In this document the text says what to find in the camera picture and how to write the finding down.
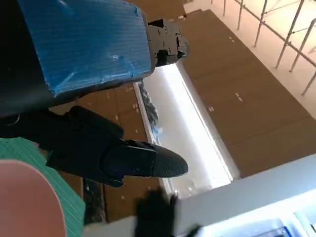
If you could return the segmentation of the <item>black left hand blue tape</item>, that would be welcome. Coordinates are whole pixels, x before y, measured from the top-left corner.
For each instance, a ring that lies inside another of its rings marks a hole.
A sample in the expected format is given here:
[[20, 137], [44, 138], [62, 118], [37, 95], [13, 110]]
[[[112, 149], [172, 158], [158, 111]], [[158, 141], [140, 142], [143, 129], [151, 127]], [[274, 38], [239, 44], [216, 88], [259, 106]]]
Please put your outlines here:
[[0, 3], [0, 135], [50, 152], [56, 170], [115, 188], [125, 176], [188, 172], [175, 152], [123, 139], [117, 124], [81, 106], [50, 111], [89, 93], [137, 82], [188, 55], [173, 22], [148, 22], [123, 0]]

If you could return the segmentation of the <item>black gloved right hand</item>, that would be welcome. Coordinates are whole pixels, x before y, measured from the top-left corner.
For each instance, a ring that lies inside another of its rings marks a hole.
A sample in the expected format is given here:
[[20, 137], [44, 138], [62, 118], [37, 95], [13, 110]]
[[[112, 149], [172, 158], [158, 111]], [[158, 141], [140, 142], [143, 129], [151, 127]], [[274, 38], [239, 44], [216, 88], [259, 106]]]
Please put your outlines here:
[[136, 202], [135, 237], [172, 237], [178, 197], [162, 189], [151, 190]]

